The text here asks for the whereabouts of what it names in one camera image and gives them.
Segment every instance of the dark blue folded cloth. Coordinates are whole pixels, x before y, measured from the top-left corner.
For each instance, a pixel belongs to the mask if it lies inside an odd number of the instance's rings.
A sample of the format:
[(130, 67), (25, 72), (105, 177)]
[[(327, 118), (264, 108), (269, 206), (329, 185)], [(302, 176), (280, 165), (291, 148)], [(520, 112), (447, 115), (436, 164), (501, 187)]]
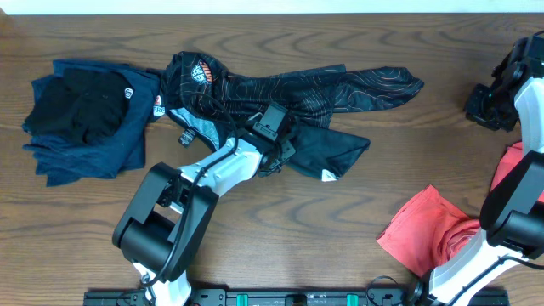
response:
[(73, 144), (60, 136), (33, 136), (31, 143), (23, 148), (34, 151), (36, 174), (47, 175), (47, 186), (56, 186), (80, 178), (114, 179), (120, 171), (142, 168), (145, 164), (144, 129), (159, 94), (159, 77), (126, 64), (88, 60), (59, 59), (53, 62), (53, 67), (53, 75), (32, 82), (35, 103), (39, 103), (48, 82), (62, 77), (68, 68), (119, 73), (130, 82), (133, 93), (124, 121), (110, 138), (96, 144)]

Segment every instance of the garment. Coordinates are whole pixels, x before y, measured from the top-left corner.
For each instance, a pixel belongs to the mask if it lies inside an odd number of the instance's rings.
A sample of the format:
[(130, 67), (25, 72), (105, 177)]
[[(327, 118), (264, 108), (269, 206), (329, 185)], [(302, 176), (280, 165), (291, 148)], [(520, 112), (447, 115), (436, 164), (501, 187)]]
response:
[[(493, 190), (516, 165), (524, 158), (523, 143), (518, 142), (511, 147), (508, 147), (507, 153), (499, 161), (499, 166), (496, 168), (495, 177), (491, 182), (491, 190)], [(538, 201), (544, 202), (544, 193), (538, 198)]]
[(429, 185), (395, 214), (377, 243), (421, 277), (453, 258), (478, 230), (478, 220)]
[[(284, 106), (302, 126), (293, 143), (297, 153), (288, 165), (317, 179), (323, 173), (335, 179), (343, 176), (369, 144), (368, 139), (328, 130), (333, 113), (394, 108), (413, 98), (422, 86), (406, 68), (391, 67), (346, 72), (344, 65), (333, 65), (249, 77), (229, 72), (209, 55), (191, 52), (174, 55), (161, 76), (167, 114), (185, 129), (195, 130), (212, 150), (224, 145), (230, 126), (221, 108), (195, 93), (215, 98), (239, 122), (264, 113), (271, 103)], [(312, 138), (310, 130), (325, 135), (327, 142), (309, 150), (309, 142), (300, 140)], [(326, 147), (334, 147), (336, 155), (319, 155), (332, 153), (323, 150)]]
[(55, 134), (78, 144), (113, 135), (127, 114), (133, 89), (115, 72), (65, 69), (51, 78), (25, 119), (32, 135)]
[(95, 144), (74, 144), (52, 134), (32, 136), (31, 143), (23, 148), (34, 152), (36, 174), (46, 174), (47, 186), (55, 186), (80, 178), (113, 179), (120, 171), (142, 168), (145, 164), (144, 128), (160, 91), (159, 77), (129, 65), (86, 60), (55, 60), (53, 66), (52, 76), (32, 82), (37, 104), (47, 84), (62, 77), (68, 69), (118, 73), (130, 83), (133, 92), (121, 126), (107, 139)]

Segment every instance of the wooden tabletop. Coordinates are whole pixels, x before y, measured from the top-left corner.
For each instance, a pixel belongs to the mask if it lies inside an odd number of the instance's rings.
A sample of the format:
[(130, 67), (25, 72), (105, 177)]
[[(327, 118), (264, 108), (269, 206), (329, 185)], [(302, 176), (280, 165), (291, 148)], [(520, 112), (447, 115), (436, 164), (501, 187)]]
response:
[[(136, 287), (139, 275), (111, 244), (115, 225), (151, 166), (210, 153), (198, 141), (181, 147), (183, 129), (163, 117), (146, 128), (145, 169), (46, 188), (20, 125), (33, 105), (30, 81), (50, 74), (52, 60), (164, 68), (172, 54), (202, 51), (255, 77), (338, 63), (407, 67), (425, 82), (412, 101), (333, 117), (331, 129), (371, 140), (342, 180), (287, 168), (236, 186), (189, 270), (193, 281), (232, 288), (364, 287), (379, 275), (413, 280), (376, 237), (426, 185), (479, 215), (520, 131), (491, 132), (462, 107), (517, 39), (542, 28), (538, 14), (0, 16), (0, 304), (81, 305), (89, 289)], [(494, 284), (522, 306), (544, 304), (543, 281), (516, 267)]]

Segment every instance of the white backdrop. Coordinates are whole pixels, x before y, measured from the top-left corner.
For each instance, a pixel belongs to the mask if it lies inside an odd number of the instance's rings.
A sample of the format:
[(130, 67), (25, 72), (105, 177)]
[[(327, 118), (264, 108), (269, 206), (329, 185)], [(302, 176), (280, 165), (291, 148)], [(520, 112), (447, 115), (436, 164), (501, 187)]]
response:
[(0, 0), (0, 8), (6, 14), (542, 13), (544, 0)]

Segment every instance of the red cloth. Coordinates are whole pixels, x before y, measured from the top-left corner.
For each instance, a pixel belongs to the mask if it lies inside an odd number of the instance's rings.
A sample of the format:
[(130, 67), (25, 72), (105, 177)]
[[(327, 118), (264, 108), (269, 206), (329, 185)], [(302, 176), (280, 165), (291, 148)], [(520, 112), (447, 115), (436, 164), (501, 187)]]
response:
[(478, 220), (429, 185), (397, 212), (377, 243), (406, 268), (423, 276), (455, 256), (478, 229)]
[[(521, 142), (508, 147), (507, 153), (499, 161), (499, 166), (496, 168), (495, 177), (491, 182), (491, 190), (493, 190), (512, 169), (521, 162), (524, 157), (524, 146)], [(538, 198), (538, 201), (544, 201), (544, 193)]]

